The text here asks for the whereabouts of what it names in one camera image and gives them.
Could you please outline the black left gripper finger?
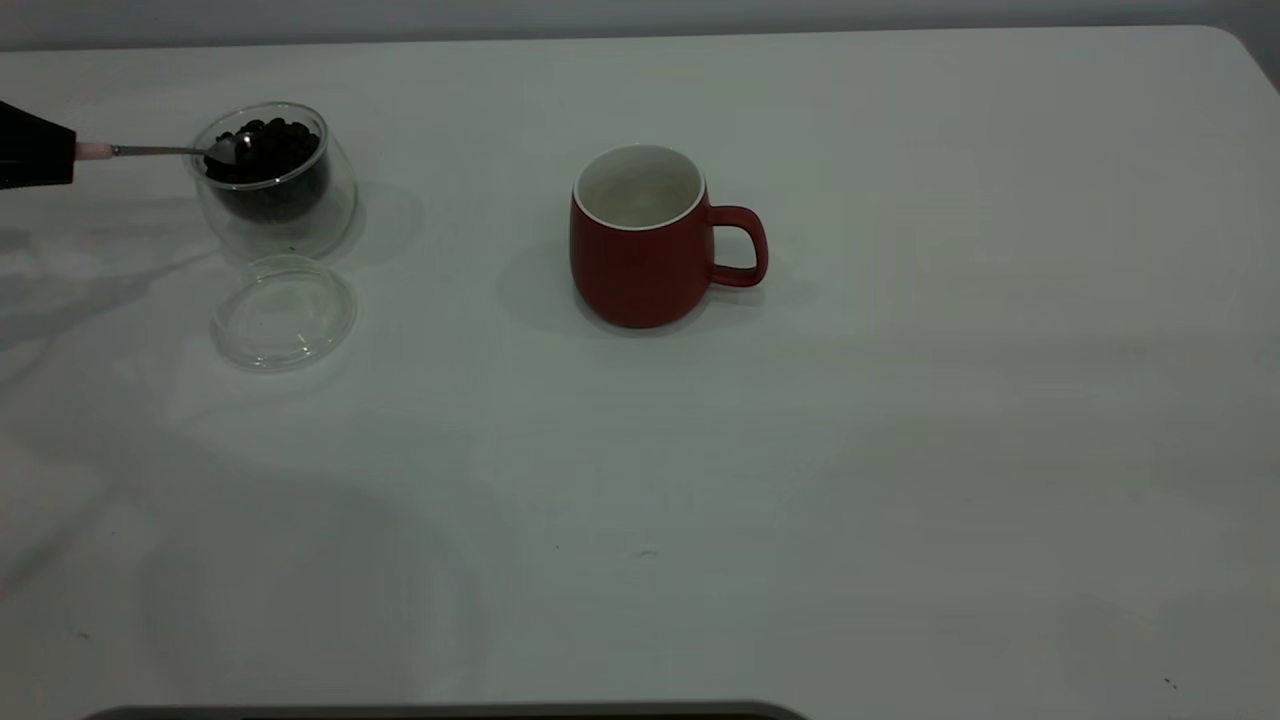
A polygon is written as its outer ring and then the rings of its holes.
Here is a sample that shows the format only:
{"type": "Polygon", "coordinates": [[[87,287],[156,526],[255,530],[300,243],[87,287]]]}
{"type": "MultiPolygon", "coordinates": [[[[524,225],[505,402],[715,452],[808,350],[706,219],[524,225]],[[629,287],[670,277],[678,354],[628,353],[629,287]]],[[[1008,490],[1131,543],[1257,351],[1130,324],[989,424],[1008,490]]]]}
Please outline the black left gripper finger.
{"type": "Polygon", "coordinates": [[[64,186],[74,182],[76,154],[1,156],[1,190],[64,186]]]}
{"type": "Polygon", "coordinates": [[[1,101],[1,152],[74,152],[73,129],[1,101]]]}

